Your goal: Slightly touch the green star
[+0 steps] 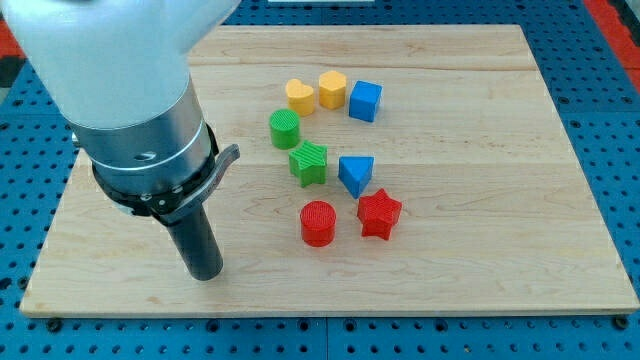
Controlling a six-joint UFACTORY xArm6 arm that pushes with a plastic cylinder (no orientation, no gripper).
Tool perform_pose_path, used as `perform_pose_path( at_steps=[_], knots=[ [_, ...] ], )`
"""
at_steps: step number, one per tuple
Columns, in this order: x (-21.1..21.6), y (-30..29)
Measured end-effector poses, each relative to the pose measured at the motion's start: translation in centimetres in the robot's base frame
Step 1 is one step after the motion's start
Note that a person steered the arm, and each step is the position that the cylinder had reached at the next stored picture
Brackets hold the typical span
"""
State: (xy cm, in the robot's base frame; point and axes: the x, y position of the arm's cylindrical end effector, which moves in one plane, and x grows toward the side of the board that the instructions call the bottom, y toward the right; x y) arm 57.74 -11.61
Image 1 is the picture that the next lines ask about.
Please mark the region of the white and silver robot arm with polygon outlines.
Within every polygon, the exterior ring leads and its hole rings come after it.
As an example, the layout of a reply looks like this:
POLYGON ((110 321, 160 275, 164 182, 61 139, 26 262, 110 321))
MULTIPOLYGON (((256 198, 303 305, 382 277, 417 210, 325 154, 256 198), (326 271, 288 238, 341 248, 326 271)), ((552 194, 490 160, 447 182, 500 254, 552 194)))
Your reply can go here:
POLYGON ((238 0, 3 0, 1 11, 99 178, 126 194, 183 184, 212 141, 189 51, 238 0))

